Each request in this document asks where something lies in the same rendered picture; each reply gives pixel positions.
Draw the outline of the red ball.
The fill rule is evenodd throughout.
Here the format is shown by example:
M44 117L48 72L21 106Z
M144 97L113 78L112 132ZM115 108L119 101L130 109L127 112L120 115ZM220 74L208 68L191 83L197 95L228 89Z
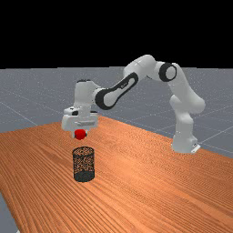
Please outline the red ball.
M75 138L78 140L82 140L86 137L86 131L84 129L77 129L75 131Z

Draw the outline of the dark mesh basket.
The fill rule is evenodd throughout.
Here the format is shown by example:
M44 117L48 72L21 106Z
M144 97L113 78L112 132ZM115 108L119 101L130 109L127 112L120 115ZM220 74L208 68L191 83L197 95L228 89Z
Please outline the dark mesh basket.
M73 150L74 180L89 182L95 178L95 150L92 147L77 147Z

